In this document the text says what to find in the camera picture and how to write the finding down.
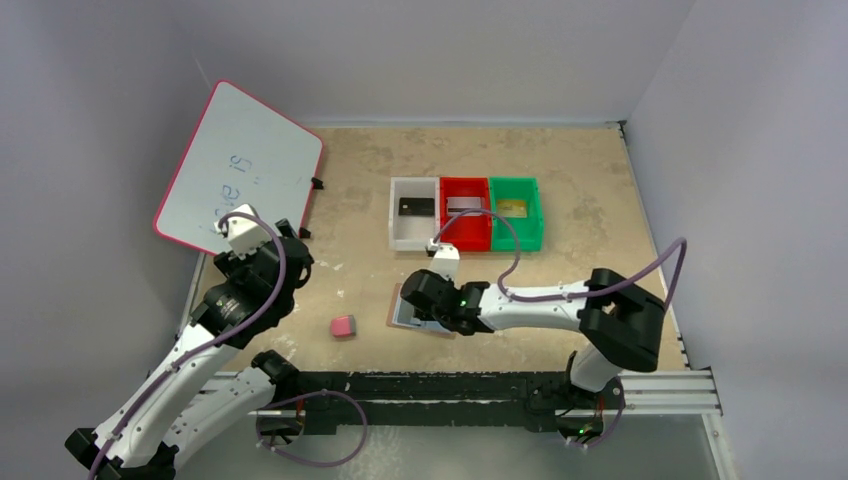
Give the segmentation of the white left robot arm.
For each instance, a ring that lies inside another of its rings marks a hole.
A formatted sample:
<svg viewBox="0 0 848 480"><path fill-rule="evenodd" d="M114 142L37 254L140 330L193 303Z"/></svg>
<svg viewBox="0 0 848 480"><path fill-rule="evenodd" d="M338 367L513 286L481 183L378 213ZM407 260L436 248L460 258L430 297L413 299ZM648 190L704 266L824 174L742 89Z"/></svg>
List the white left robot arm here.
<svg viewBox="0 0 848 480"><path fill-rule="evenodd" d="M224 282L205 293L168 355L116 413L67 438L89 478L174 478L189 455L178 418L208 379L292 312L308 282L314 260L287 220L268 225L231 212L218 227L230 245L214 258Z"/></svg>

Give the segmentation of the silver striped card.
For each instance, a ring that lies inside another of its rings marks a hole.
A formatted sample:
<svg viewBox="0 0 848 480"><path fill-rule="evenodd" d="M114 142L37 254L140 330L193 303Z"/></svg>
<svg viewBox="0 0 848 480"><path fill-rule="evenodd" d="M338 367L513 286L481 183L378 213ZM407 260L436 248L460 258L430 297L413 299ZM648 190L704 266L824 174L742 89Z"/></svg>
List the silver striped card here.
<svg viewBox="0 0 848 480"><path fill-rule="evenodd" d="M481 209L483 202L481 197L454 196L446 198L445 206L448 216L456 216L467 210Z"/></svg>

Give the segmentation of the brown leather card holder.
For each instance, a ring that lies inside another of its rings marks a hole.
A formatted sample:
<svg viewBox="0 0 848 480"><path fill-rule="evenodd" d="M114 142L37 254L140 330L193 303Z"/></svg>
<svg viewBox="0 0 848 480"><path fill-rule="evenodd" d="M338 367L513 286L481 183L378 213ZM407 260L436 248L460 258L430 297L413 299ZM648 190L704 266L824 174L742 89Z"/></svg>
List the brown leather card holder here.
<svg viewBox="0 0 848 480"><path fill-rule="evenodd" d="M449 339L456 336L454 332L443 328L436 321L419 319L415 314L414 307L401 298L401 287L402 284L397 283L393 289L393 299L386 320L388 327Z"/></svg>

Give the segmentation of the gold card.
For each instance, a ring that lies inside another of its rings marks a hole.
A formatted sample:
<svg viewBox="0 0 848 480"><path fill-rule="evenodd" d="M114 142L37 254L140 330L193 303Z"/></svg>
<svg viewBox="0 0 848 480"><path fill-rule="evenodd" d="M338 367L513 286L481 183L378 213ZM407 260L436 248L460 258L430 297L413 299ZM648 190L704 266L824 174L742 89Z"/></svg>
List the gold card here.
<svg viewBox="0 0 848 480"><path fill-rule="evenodd" d="M496 212L504 218L527 218L527 202L522 199L498 199Z"/></svg>

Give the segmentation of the black card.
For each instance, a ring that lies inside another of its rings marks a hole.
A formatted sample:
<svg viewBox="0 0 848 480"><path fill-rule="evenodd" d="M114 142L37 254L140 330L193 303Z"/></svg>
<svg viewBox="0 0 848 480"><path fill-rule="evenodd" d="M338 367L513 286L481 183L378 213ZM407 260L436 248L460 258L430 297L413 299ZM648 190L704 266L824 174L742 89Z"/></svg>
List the black card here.
<svg viewBox="0 0 848 480"><path fill-rule="evenodd" d="M398 200L399 216L433 217L435 199L431 197L401 197Z"/></svg>

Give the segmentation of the pink framed whiteboard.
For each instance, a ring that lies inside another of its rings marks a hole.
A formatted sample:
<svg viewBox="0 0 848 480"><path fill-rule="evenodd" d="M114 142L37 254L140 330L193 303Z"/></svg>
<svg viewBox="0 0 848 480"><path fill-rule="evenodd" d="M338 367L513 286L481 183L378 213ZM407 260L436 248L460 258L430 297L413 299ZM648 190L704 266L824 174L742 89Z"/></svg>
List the pink framed whiteboard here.
<svg viewBox="0 0 848 480"><path fill-rule="evenodd" d="M305 228L324 143L237 85L215 84L153 219L160 236L209 254L219 218L243 205Z"/></svg>

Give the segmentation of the red plastic bin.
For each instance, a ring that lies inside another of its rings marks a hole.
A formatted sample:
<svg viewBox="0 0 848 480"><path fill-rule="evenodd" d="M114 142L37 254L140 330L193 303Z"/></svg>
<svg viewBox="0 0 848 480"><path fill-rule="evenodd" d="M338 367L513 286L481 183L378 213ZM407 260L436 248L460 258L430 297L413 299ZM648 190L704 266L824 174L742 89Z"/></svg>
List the red plastic bin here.
<svg viewBox="0 0 848 480"><path fill-rule="evenodd" d="M444 227L454 216L446 214L447 197L481 197L483 209L489 210L489 183L485 177L440 177L440 225ZM473 213L456 220L441 236L440 242L453 244L461 252L487 252L491 247L492 219Z"/></svg>

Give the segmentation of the white plastic bin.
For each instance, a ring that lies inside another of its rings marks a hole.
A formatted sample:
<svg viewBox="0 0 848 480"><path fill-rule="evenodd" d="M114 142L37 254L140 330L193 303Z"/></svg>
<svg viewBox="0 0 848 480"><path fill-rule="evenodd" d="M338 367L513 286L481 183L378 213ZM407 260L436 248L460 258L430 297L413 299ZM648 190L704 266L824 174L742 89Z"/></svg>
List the white plastic bin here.
<svg viewBox="0 0 848 480"><path fill-rule="evenodd" d="M398 215L401 197L435 199L433 217ZM440 228L439 179L437 177L392 177L389 194L388 244L398 252L422 251Z"/></svg>

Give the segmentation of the green plastic bin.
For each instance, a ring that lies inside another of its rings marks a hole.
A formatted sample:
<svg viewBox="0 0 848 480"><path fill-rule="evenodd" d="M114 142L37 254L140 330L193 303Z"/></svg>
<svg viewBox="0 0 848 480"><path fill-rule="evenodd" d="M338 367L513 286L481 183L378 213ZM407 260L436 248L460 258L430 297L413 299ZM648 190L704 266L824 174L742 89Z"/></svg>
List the green plastic bin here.
<svg viewBox="0 0 848 480"><path fill-rule="evenodd" d="M490 200L496 212L498 199L522 199L527 202L527 218L504 218L515 231L522 252L542 248L545 219L537 180L532 177L489 177Z"/></svg>

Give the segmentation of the pink eraser block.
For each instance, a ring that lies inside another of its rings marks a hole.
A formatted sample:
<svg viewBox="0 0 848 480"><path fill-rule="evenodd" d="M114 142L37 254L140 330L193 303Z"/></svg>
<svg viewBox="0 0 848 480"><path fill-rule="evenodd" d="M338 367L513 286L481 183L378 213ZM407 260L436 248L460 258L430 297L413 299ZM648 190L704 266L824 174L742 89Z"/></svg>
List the pink eraser block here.
<svg viewBox="0 0 848 480"><path fill-rule="evenodd" d="M353 315L336 317L331 320L329 331L334 339L341 340L357 334L356 320Z"/></svg>

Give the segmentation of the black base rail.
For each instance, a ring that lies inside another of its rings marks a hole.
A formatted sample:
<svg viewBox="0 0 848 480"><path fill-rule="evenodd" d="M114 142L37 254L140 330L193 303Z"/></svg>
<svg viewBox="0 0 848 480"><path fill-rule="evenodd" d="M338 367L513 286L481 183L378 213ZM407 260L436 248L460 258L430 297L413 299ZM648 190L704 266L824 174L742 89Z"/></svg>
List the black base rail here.
<svg viewBox="0 0 848 480"><path fill-rule="evenodd" d="M520 427L531 433L595 436L602 415L622 404L620 380L598 393L577 389L561 371L300 372L276 394L306 395L305 432L340 426Z"/></svg>

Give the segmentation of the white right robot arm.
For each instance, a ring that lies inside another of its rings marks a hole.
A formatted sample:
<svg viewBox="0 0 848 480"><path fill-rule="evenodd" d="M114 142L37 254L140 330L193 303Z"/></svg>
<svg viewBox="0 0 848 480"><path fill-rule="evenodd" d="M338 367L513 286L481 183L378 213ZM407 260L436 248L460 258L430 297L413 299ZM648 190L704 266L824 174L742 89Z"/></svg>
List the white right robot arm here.
<svg viewBox="0 0 848 480"><path fill-rule="evenodd" d="M596 268L589 279L502 291L489 282L458 286L421 269L403 283L402 300L417 318L471 336L514 328L577 332L588 341L561 381L564 399L584 407L623 371L652 373L659 363L666 306L617 272Z"/></svg>

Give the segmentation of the aluminium frame rail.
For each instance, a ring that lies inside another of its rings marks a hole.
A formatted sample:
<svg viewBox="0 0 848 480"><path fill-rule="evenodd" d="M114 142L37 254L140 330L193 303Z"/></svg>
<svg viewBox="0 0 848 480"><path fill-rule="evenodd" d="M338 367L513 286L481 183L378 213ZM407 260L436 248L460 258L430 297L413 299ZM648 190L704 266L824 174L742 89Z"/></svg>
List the aluminium frame rail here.
<svg viewBox="0 0 848 480"><path fill-rule="evenodd" d="M321 390L344 393L367 409L408 411L461 407L516 407L541 413L589 413L596 405L585 391L569 393L562 372L303 372L301 384L281 402ZM704 372L626 374L602 390L604 410L619 404L637 414L710 413L719 408L712 377Z"/></svg>

